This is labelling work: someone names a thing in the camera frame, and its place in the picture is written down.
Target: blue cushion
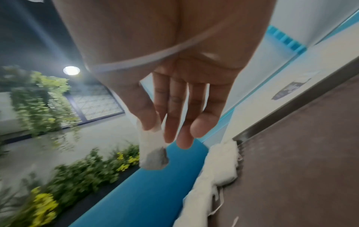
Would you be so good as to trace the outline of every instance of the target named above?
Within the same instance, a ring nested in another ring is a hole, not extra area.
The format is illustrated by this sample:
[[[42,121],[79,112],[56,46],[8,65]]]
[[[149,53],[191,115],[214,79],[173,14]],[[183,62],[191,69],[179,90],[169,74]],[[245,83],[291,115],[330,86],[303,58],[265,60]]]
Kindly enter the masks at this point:
[[[202,169],[208,148],[195,140],[182,150],[167,147],[170,162],[160,171],[139,169],[71,227],[171,227]]]

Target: dark ceiling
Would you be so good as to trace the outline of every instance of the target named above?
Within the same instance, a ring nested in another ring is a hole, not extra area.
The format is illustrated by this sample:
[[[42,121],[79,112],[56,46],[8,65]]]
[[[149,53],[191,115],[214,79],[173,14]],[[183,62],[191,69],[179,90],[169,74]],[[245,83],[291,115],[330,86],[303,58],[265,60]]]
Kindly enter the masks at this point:
[[[19,65],[47,76],[68,77],[63,68],[81,69],[93,81],[52,1],[0,0],[0,65]]]

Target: brown panel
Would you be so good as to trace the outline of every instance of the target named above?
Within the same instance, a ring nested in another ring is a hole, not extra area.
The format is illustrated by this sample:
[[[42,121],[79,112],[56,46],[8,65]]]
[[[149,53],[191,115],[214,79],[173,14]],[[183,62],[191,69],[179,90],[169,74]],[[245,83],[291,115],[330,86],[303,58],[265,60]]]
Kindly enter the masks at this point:
[[[240,146],[209,227],[359,227],[359,76]]]

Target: gray wall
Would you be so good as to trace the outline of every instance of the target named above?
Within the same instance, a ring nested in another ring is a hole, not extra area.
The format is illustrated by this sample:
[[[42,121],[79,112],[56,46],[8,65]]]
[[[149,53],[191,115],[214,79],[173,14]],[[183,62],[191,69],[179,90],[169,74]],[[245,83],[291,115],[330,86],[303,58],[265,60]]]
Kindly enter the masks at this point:
[[[0,159],[3,184],[16,187],[21,178],[31,171],[46,180],[55,166],[84,158],[94,147],[99,147],[100,154],[106,157],[116,146],[125,148],[128,142],[138,143],[136,128],[124,114],[80,127],[81,138],[75,143],[73,151],[51,149],[47,145],[46,137],[8,144],[6,149],[10,150],[10,153]]]

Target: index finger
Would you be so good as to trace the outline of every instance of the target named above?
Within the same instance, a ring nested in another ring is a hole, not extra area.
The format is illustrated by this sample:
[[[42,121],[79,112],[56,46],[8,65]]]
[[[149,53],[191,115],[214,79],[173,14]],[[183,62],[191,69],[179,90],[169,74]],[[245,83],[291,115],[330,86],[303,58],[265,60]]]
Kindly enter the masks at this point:
[[[201,138],[217,125],[233,83],[210,85],[206,108],[194,120],[190,132],[194,138]]]

